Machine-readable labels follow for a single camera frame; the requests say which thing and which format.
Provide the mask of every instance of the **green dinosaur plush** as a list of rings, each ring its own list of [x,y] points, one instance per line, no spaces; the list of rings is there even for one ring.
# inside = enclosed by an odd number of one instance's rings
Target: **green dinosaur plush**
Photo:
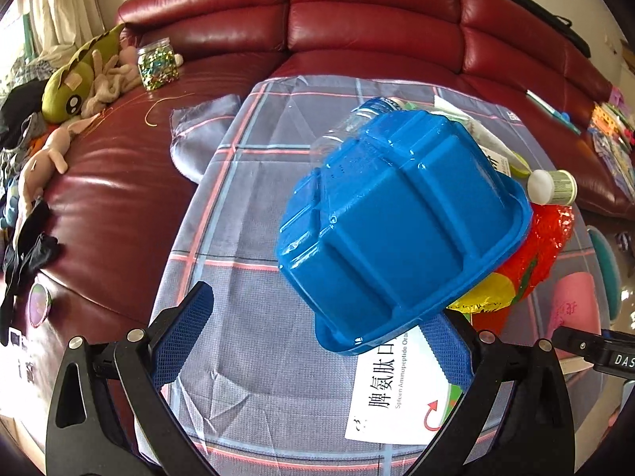
[[[124,25],[91,39],[55,71],[44,88],[42,115],[49,123],[64,123],[81,112],[94,80],[93,50],[99,50],[104,64],[119,52],[119,35]]]

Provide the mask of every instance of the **red curved arrow logo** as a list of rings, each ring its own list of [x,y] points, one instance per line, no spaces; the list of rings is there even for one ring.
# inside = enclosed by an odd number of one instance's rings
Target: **red curved arrow logo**
[[[430,413],[432,413],[433,411],[437,411],[437,407],[439,405],[439,401],[436,400],[434,402],[431,402],[428,404],[429,409],[428,412],[425,414],[425,417],[423,418],[423,426],[425,426],[425,429],[427,429],[430,432],[437,432],[441,429],[441,426],[439,426],[438,428],[433,428],[428,426],[428,417],[430,417]]]

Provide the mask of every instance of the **sofa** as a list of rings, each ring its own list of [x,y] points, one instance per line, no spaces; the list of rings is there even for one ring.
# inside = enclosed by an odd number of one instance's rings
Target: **sofa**
[[[52,293],[53,308],[33,329],[21,298],[15,321],[29,340],[43,409],[71,337],[109,342],[148,324],[195,190],[169,157],[171,111],[226,94],[244,98],[268,77],[429,82],[501,104],[556,166],[574,174],[582,209],[609,222],[635,219],[588,135],[577,136],[525,96],[531,89],[585,129],[594,101],[607,100],[611,84],[509,0],[128,0],[119,20],[126,24],[122,39],[136,46],[169,36],[185,64],[177,82],[154,92],[137,88],[113,104],[73,142],[69,171],[46,189],[53,214],[47,232],[64,248],[36,279]],[[112,392],[132,434],[118,383]]]

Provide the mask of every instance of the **silver screw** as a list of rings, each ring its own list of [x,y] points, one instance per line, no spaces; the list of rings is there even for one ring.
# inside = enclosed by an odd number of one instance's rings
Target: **silver screw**
[[[129,342],[138,342],[144,337],[144,334],[143,329],[133,329],[128,333],[127,338]]]
[[[551,351],[551,349],[553,349],[551,342],[549,340],[545,340],[544,338],[538,340],[538,347],[540,347],[545,352],[549,352]]]
[[[484,330],[478,334],[479,340],[483,343],[494,343],[496,342],[496,335],[493,332]]]
[[[80,336],[74,336],[73,338],[71,338],[71,341],[69,342],[69,347],[71,349],[76,349],[78,347],[81,347],[83,343],[84,341],[81,339]]]

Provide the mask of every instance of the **sofa backrest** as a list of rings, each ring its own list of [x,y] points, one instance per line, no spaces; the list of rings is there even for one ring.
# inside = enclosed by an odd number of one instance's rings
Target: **sofa backrest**
[[[128,0],[122,37],[143,46],[169,37],[185,60],[287,46],[288,0]]]
[[[288,46],[401,54],[458,73],[459,0],[290,0]]]
[[[577,123],[611,84],[563,36],[510,0],[461,0],[463,73],[532,90]]]

